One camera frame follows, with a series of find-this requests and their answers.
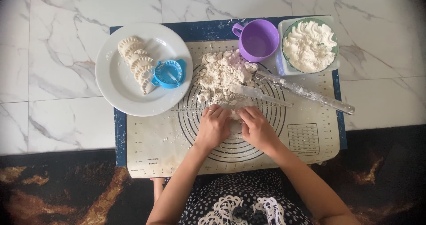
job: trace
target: hand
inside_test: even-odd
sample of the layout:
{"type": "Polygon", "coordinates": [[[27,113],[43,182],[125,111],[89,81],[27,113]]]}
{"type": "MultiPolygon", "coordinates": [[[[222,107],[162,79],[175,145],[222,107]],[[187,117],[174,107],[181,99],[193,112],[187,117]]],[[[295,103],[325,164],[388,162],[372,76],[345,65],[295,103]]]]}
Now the hand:
{"type": "Polygon", "coordinates": [[[244,122],[242,124],[242,138],[245,141],[267,155],[274,152],[276,147],[284,146],[269,121],[257,107],[242,107],[236,109],[235,112],[241,116],[244,122]]]}
{"type": "Polygon", "coordinates": [[[217,104],[206,107],[201,116],[198,136],[195,139],[194,146],[201,148],[207,154],[231,135],[229,130],[228,118],[231,110],[224,109],[217,104]]]}

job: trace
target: marble floor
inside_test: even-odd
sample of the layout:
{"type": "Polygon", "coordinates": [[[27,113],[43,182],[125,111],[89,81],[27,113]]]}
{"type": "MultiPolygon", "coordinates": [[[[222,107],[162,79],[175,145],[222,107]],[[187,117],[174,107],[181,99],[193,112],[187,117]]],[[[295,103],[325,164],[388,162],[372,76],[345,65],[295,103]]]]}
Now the marble floor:
{"type": "Polygon", "coordinates": [[[0,155],[114,147],[95,81],[110,26],[331,14],[347,130],[426,124],[419,0],[1,0],[0,155]]]}

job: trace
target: woman's left hand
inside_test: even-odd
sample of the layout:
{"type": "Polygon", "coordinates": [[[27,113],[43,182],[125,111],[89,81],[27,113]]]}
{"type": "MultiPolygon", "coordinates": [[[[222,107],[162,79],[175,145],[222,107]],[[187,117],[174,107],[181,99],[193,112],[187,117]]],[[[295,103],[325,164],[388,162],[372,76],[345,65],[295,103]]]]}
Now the woman's left hand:
{"type": "Polygon", "coordinates": [[[230,135],[229,118],[231,110],[224,109],[217,104],[206,107],[201,116],[198,136],[194,146],[206,152],[206,156],[230,135]]]}

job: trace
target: black and gold rug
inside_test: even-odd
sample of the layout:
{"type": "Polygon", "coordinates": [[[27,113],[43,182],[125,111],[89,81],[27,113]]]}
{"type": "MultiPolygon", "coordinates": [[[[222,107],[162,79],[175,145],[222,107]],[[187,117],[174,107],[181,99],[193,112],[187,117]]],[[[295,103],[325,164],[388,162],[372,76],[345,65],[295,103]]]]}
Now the black and gold rug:
{"type": "MultiPolygon", "coordinates": [[[[416,224],[425,216],[425,136],[424,125],[350,131],[349,149],[312,169],[362,224],[416,224]]],[[[153,189],[116,168],[114,150],[44,153],[0,157],[0,200],[1,224],[140,225],[153,189]]]]}

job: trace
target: clear rolling pin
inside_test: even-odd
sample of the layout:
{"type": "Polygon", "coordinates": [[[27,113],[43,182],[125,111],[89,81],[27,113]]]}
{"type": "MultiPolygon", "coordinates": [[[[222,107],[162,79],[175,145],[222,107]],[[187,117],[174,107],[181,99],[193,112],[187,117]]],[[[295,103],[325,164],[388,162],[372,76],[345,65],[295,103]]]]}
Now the clear rolling pin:
{"type": "Polygon", "coordinates": [[[280,86],[290,92],[293,92],[302,97],[306,97],[312,101],[328,105],[343,113],[353,114],[355,112],[355,107],[353,107],[352,105],[349,105],[347,103],[344,103],[342,101],[339,101],[330,97],[323,96],[319,93],[313,92],[305,88],[302,85],[299,85],[293,82],[288,82],[285,79],[280,78],[279,76],[269,73],[268,71],[259,69],[256,71],[256,73],[253,76],[259,80],[272,82],[274,85],[280,86]]]}

